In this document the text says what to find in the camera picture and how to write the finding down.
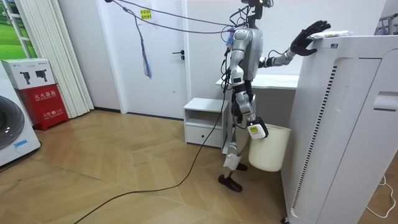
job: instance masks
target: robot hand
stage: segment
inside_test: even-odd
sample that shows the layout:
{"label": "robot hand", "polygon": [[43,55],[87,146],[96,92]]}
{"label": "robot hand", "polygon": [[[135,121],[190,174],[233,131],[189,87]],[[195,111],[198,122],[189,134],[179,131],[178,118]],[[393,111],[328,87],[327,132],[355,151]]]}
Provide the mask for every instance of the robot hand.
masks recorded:
{"label": "robot hand", "polygon": [[323,32],[330,27],[331,25],[327,21],[314,22],[308,28],[302,30],[301,33],[292,42],[292,45],[290,46],[291,51],[301,56],[309,56],[311,54],[314,54],[317,49],[306,49],[313,41],[311,39],[307,39],[307,37],[312,34],[316,34],[317,32]]}

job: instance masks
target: washing machine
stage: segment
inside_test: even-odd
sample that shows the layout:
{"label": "washing machine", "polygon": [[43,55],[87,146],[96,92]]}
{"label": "washing machine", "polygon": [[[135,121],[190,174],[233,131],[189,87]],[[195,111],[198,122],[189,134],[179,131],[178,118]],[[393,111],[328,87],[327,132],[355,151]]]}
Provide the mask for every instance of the washing machine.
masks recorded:
{"label": "washing machine", "polygon": [[5,71],[0,66],[0,166],[40,147]]}

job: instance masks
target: red box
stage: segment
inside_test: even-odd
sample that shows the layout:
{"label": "red box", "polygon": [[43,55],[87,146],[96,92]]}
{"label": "red box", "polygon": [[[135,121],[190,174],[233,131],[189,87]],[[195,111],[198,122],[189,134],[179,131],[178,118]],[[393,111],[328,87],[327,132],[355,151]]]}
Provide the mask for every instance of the red box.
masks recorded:
{"label": "red box", "polygon": [[35,129],[46,131],[50,126],[69,121],[57,84],[18,92]]}

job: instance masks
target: wooden floor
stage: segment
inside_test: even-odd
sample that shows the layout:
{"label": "wooden floor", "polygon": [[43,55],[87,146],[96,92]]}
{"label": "wooden floor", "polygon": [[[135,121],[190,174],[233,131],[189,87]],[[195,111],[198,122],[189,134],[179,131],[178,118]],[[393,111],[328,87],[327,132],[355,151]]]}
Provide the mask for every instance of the wooden floor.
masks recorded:
{"label": "wooden floor", "polygon": [[[394,189],[394,198],[398,199],[398,154],[392,160],[387,172],[387,183]],[[387,186],[379,186],[368,207],[380,216],[386,215],[386,212],[392,206],[390,199],[390,188]],[[368,210],[362,214],[362,218],[358,224],[398,224],[398,207],[395,207],[387,218],[379,218]]]}
{"label": "wooden floor", "polygon": [[[104,111],[37,135],[43,142],[40,151],[0,174],[2,224],[70,224],[115,195],[175,185],[199,148],[184,143],[181,121]],[[280,174],[249,165],[247,172],[233,176],[244,187],[237,194],[217,181],[223,162],[219,149],[204,147],[179,188],[118,198],[81,223],[280,223],[286,216]],[[398,189],[398,157],[387,179]],[[387,187],[380,187],[370,207],[385,212],[388,194]],[[387,223],[398,223],[397,209],[385,220],[366,211],[360,221]]]}

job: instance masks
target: white air purifier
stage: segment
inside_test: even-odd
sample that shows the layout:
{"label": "white air purifier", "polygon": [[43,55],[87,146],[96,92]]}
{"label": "white air purifier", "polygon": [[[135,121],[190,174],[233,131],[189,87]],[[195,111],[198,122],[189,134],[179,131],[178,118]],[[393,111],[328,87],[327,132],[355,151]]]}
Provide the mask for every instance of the white air purifier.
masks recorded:
{"label": "white air purifier", "polygon": [[398,149],[398,36],[336,37],[313,47],[282,167],[288,219],[355,224]]}

